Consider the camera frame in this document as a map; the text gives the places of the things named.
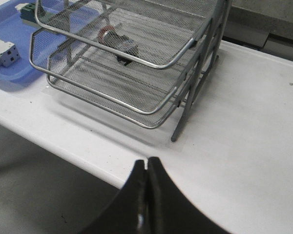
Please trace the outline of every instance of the white countertop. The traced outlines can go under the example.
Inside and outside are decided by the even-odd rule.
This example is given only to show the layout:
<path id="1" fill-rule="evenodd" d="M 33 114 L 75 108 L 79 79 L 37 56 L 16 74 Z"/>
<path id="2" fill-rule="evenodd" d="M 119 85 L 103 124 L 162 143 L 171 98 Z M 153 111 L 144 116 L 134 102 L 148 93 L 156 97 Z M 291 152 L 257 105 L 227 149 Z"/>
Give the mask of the white countertop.
<path id="1" fill-rule="evenodd" d="M 227 230 L 293 234 L 293 62 L 228 42 L 219 55 L 175 143 L 182 109 L 146 130 L 48 87 L 45 76 L 0 80 L 0 124 L 118 188 L 135 160 L 158 156 Z"/>

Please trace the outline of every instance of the blue plastic tray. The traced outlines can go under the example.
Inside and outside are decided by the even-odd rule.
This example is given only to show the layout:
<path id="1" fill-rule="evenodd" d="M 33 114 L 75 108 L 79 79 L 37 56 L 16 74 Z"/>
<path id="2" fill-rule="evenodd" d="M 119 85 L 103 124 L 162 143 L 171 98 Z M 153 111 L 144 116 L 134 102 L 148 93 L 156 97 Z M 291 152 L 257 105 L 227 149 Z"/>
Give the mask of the blue plastic tray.
<path id="1" fill-rule="evenodd" d="M 31 76 L 42 74 L 29 63 L 29 42 L 35 27 L 23 24 L 20 13 L 14 8 L 19 3 L 28 0 L 10 0 L 0 6 L 0 39 L 16 44 L 21 58 L 9 67 L 0 66 L 0 79 L 18 81 Z"/>

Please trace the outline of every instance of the gray floor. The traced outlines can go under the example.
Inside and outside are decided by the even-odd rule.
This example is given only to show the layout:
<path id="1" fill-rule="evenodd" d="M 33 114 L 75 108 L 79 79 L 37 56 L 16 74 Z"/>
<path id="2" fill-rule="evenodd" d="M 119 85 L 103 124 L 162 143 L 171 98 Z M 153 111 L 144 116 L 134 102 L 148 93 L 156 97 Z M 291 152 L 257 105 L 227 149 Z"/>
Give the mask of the gray floor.
<path id="1" fill-rule="evenodd" d="M 117 189 L 0 126 L 0 234 L 74 234 Z"/>

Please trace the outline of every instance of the wire mesh desk organizer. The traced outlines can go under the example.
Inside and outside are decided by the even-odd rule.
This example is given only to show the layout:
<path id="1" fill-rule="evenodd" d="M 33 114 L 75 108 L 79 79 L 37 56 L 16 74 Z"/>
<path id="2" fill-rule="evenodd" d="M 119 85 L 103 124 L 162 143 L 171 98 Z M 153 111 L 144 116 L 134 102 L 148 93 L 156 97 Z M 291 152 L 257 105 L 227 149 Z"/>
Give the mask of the wire mesh desk organizer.
<path id="1" fill-rule="evenodd" d="M 37 0 L 42 28 L 32 35 L 30 62 L 50 86 L 144 128 L 159 127 L 184 102 L 176 141 L 215 63 L 230 6 L 231 0 Z"/>

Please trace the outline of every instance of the white table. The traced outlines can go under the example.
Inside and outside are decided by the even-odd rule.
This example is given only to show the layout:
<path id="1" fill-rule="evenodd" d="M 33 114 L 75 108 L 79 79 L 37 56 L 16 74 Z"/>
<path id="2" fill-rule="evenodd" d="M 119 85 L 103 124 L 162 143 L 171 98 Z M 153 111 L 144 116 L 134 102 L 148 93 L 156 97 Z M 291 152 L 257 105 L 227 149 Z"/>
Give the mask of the white table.
<path id="1" fill-rule="evenodd" d="M 47 86 L 0 80 L 0 124 L 120 188 L 161 158 L 184 194 L 237 234 L 293 234 L 293 62 L 222 42 L 176 143 L 181 110 L 142 129 Z"/>

